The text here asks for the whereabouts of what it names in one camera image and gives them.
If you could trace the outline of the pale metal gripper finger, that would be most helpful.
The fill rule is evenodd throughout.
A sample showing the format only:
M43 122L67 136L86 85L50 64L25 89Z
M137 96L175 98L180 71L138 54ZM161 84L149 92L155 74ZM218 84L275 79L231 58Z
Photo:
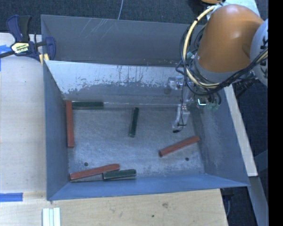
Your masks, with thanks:
M182 127L182 106L179 105L176 109L175 120L172 122L172 129L179 129Z
M187 105L182 105L182 125L186 126L190 117L190 110Z

